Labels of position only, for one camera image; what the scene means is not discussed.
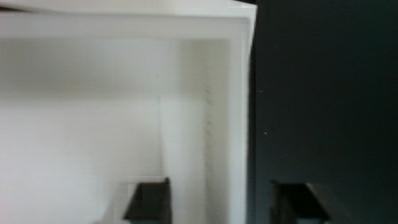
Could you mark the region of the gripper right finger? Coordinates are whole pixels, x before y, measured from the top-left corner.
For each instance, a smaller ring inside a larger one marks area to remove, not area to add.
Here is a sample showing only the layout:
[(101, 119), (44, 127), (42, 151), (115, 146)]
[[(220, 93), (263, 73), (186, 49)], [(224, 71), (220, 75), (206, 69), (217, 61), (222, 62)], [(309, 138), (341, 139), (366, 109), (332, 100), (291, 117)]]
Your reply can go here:
[(272, 181), (270, 224), (355, 224), (325, 185)]

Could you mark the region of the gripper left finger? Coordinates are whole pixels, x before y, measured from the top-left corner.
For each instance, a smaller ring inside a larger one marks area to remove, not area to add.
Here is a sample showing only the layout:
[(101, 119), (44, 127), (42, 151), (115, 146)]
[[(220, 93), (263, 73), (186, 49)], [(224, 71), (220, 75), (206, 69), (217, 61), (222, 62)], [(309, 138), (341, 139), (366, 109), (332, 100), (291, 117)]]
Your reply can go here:
[(172, 224), (170, 179), (140, 182), (135, 188), (122, 220), (129, 224)]

